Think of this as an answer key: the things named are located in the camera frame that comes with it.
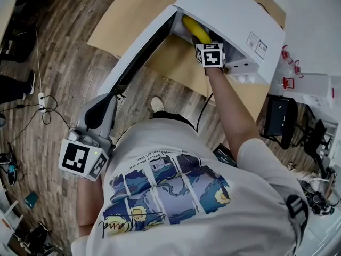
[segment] desk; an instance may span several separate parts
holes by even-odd
[[[115,0],[98,23],[88,44],[121,57],[151,21],[175,1]],[[255,1],[266,7],[274,20],[284,27],[285,13],[273,0]],[[193,46],[177,36],[168,37],[145,65],[204,96],[212,92],[204,70],[195,59]],[[256,120],[269,86],[239,84],[228,80]]]
[[[0,5],[0,43],[11,20],[14,7],[15,0],[5,0],[5,2]]]

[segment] fiducial marker cube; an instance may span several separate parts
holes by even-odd
[[[225,54],[223,44],[196,45],[197,59],[203,67],[223,67]]]

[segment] cable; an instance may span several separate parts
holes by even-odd
[[[17,106],[15,106],[15,107],[12,107],[12,108],[9,108],[9,109],[2,110],[2,111],[0,111],[0,113],[1,113],[1,112],[5,112],[5,111],[8,111],[8,110],[12,110],[12,109],[22,109],[22,108],[24,108],[24,107],[26,107],[26,106],[34,107],[34,106],[38,106],[38,105],[40,105],[40,104],[36,104],[36,105],[17,105]]]
[[[38,54],[38,32],[37,32],[37,29],[34,29],[34,30],[36,31],[36,38],[37,38],[36,50],[37,50],[37,61],[38,61],[38,73],[39,73],[39,79],[40,79],[40,92],[43,93],[43,91],[42,91],[42,77],[40,75],[39,54]]]
[[[18,200],[18,202],[20,202],[19,201],[19,199],[17,198],[17,196],[13,193],[13,192],[11,192],[10,190],[8,190],[8,189],[4,189],[5,191],[9,191],[10,192],[10,194],[12,194],[17,200]]]
[[[198,133],[199,122],[200,122],[201,116],[202,116],[202,114],[203,114],[203,112],[204,112],[204,110],[205,110],[205,108],[206,108],[206,106],[207,106],[209,100],[212,98],[212,96],[213,96],[213,93],[208,97],[208,99],[207,99],[206,102],[205,102],[204,107],[203,107],[202,110],[201,110],[200,116],[199,116],[199,118],[198,118],[197,128],[196,128],[197,133]]]
[[[263,9],[265,9],[265,11],[268,13],[268,15],[270,15],[269,12],[267,11],[266,7],[262,3],[257,2],[257,4],[260,5]]]
[[[12,144],[13,141],[16,140],[16,139],[21,135],[21,133],[22,133],[23,131],[25,131],[25,129],[26,129],[26,128],[28,127],[28,125],[31,123],[31,121],[32,121],[32,119],[34,118],[34,116],[35,116],[40,110],[41,110],[41,108],[39,108],[37,111],[35,111],[35,113],[33,114],[32,118],[30,119],[30,121],[28,122],[28,124],[25,126],[25,128],[22,129],[22,130],[20,131],[20,133],[19,133],[19,134],[10,142],[10,144]]]
[[[51,96],[51,95],[47,95],[47,96],[45,96],[45,97],[43,97],[43,99],[45,99],[45,98],[52,98],[54,101],[55,101],[55,107],[52,109],[52,108],[49,108],[49,107],[47,107],[47,108],[45,108],[44,106],[42,106],[42,105],[40,105],[40,104],[36,104],[36,105],[17,105],[17,106],[15,106],[15,107],[12,107],[12,108],[9,108],[9,109],[5,109],[5,110],[2,110],[2,111],[0,111],[0,112],[4,112],[4,111],[8,111],[8,110],[12,110],[12,109],[22,109],[22,108],[24,108],[24,107],[34,107],[34,106],[41,106],[38,110],[36,110],[35,111],[35,113],[33,114],[33,116],[31,117],[31,119],[29,120],[29,122],[28,122],[28,124],[25,126],[25,128],[24,129],[22,129],[21,131],[20,131],[20,133],[11,141],[11,142],[9,142],[9,144],[12,144],[22,133],[23,133],[23,131],[25,131],[26,130],[26,128],[28,127],[28,125],[31,123],[31,121],[33,120],[33,118],[35,117],[35,115],[39,112],[39,111],[43,111],[43,110],[45,110],[44,112],[43,112],[43,114],[42,114],[42,121],[43,121],[43,123],[45,124],[45,125],[49,125],[50,123],[51,123],[51,113],[52,112],[55,112],[55,113],[57,113],[61,118],[62,118],[62,120],[64,121],[64,123],[65,123],[65,125],[68,127],[68,129],[71,129],[71,127],[69,126],[69,124],[66,122],[66,120],[63,118],[63,116],[58,112],[58,111],[56,111],[56,109],[57,109],[57,107],[58,107],[58,102],[57,102],[57,100],[55,99],[55,97],[54,96]],[[49,116],[49,118],[50,118],[50,120],[48,121],[48,122],[46,122],[45,120],[44,120],[44,115],[45,114],[48,114],[48,116]]]

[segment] white cable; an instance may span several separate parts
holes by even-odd
[[[34,30],[36,31],[36,38],[37,38],[36,49],[37,49],[37,61],[38,61],[38,73],[39,73],[39,79],[40,79],[40,92],[43,93],[43,91],[42,91],[42,77],[40,75],[39,54],[38,54],[38,33],[37,33],[37,29],[34,29]]]
[[[13,193],[13,192],[11,192],[10,190],[7,190],[7,189],[4,189],[4,191],[6,192],[6,191],[8,191],[10,194],[12,194],[16,199],[17,199],[17,201],[19,202],[19,199],[17,198],[17,196]]]

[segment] pants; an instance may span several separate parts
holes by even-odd
[[[169,119],[174,119],[176,121],[187,123],[189,126],[191,126],[195,130],[194,126],[187,119],[185,119],[183,116],[178,115],[178,114],[172,114],[172,113],[168,113],[168,112],[165,112],[165,111],[159,111],[159,112],[154,113],[153,118],[169,118]]]
[[[0,104],[23,98],[24,93],[31,90],[28,83],[22,83],[16,79],[0,75]]]

